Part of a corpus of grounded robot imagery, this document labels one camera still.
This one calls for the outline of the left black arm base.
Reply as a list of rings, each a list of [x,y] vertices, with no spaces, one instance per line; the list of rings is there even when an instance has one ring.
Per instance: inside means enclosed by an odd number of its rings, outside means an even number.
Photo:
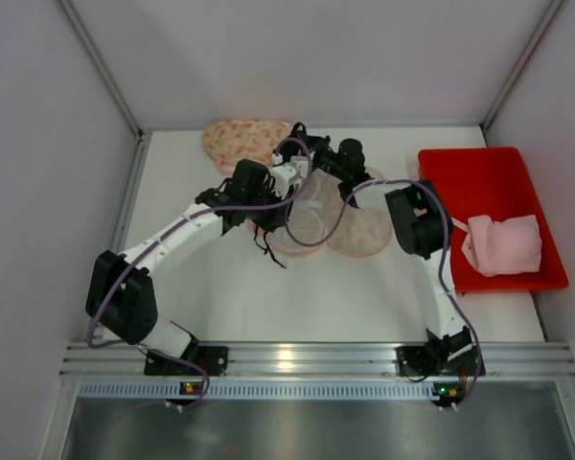
[[[225,346],[197,345],[187,357],[184,357],[184,360],[191,361],[208,376],[218,377],[227,369],[228,355],[229,348]],[[197,369],[153,352],[147,352],[143,373],[145,376],[152,377],[200,376]]]

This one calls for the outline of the black lace bra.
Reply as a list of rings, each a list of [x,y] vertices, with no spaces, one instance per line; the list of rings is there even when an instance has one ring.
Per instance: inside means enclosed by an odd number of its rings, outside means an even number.
[[[287,267],[282,262],[280,262],[276,257],[272,249],[272,245],[270,243],[270,236],[276,230],[262,230],[261,228],[255,226],[251,220],[249,225],[253,232],[253,242],[255,243],[255,245],[258,248],[260,248],[263,251],[263,253],[271,259],[273,263],[275,263],[282,269],[286,269]]]

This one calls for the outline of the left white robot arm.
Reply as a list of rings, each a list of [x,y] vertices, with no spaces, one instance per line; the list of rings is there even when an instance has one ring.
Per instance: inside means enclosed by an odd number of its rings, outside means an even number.
[[[120,341],[187,358],[195,338],[160,317],[155,281],[248,219],[268,232],[283,225],[280,211],[300,179],[289,163],[268,168],[253,160],[239,161],[230,177],[200,193],[154,236],[121,254],[102,253],[94,264],[86,313]]]

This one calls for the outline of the floral mesh laundry bag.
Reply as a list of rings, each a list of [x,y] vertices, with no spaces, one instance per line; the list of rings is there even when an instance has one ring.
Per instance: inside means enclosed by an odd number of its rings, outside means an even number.
[[[291,257],[309,255],[316,249],[298,242],[317,242],[334,226],[337,228],[325,244],[348,257],[371,257],[390,243],[393,227],[388,212],[351,206],[341,212],[338,184],[337,178],[324,172],[313,173],[309,187],[290,212],[289,228],[279,228],[270,236],[274,251]]]

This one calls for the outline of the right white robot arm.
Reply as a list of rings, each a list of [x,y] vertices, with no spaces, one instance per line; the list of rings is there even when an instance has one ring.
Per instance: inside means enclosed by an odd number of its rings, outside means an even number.
[[[470,323],[457,303],[450,268],[453,223],[432,182],[374,178],[357,139],[345,139],[333,150],[328,136],[308,135],[302,125],[290,136],[307,147],[315,171],[338,180],[344,207],[386,212],[402,251],[421,260],[432,296],[425,315],[426,354],[445,362],[469,351]]]

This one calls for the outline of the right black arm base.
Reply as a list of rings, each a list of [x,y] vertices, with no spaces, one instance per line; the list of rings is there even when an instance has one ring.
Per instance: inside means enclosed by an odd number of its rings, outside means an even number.
[[[440,357],[425,345],[403,345],[396,350],[399,374],[410,380],[436,377],[473,378],[486,375],[485,364],[477,350],[470,346],[465,351]]]

